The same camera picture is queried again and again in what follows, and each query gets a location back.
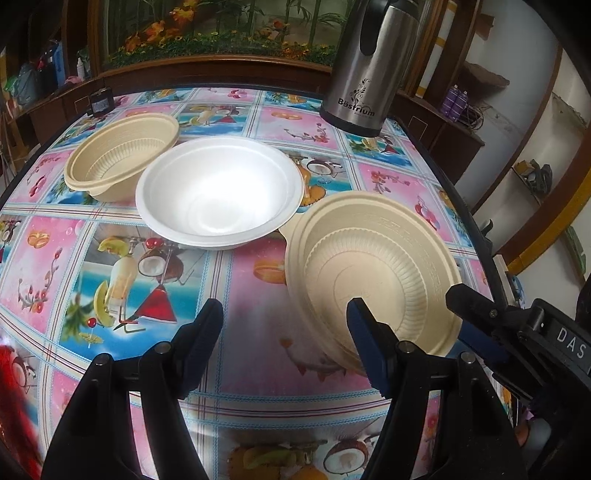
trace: printed tablecloth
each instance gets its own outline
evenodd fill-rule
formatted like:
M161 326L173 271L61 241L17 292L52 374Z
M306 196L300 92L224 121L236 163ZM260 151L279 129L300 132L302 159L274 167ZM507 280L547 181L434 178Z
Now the printed tablecloth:
M319 117L319 100L200 87L125 95L116 104L102 119L84 116L67 128L1 211L0 361L22 395L22 431L39 460L95 355L141 355L171 339L214 297L224 306L223 332L200 388L181 402L210 478L360 478L388 402L314 343L284 283L281 235L233 251L186 248L147 228L133 200L99 203L71 191L63 167L93 132L141 112L175 116L179 142L218 134L256 138L298 165L310 203L369 190L417 212L451 250L463 282L490 296L447 194L395 122L387 121L378 138L344 133ZM95 312L95 297L108 318ZM415 475L429 465L438 405L433 393ZM155 478L139 394L131 395L131 413L142 470ZM244 470L247 448L259 445L294 449L296 465Z

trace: yellow trim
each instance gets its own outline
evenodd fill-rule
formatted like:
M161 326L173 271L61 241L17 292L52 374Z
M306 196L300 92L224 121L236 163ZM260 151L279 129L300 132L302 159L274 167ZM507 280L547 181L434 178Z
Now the yellow trim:
M587 172L585 178L579 185L573 197L565 205L562 212L548 225L548 228L534 240L516 259L508 266L508 270L513 275L523 272L534 261L550 247L562 232L573 223L574 219L581 212L587 201L591 197L591 170Z

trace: stainless steel thermos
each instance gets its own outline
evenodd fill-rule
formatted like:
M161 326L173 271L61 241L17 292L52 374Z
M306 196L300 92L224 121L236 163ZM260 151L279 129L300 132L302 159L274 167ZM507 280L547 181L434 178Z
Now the stainless steel thermos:
M320 116L341 130L377 137L417 36L413 0L357 0L337 52Z

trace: aquarium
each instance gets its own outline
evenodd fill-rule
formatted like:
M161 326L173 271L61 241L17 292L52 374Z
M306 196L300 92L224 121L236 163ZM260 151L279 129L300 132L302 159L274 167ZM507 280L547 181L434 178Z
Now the aquarium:
M103 0L104 69L199 54L332 65L354 0Z

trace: white foam bowl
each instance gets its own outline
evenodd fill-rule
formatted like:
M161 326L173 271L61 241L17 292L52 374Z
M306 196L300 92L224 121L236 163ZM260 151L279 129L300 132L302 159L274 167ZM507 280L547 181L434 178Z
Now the white foam bowl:
M135 202L146 224L183 245L223 250L286 223L304 194L291 159L264 143L220 135L182 143L142 174Z

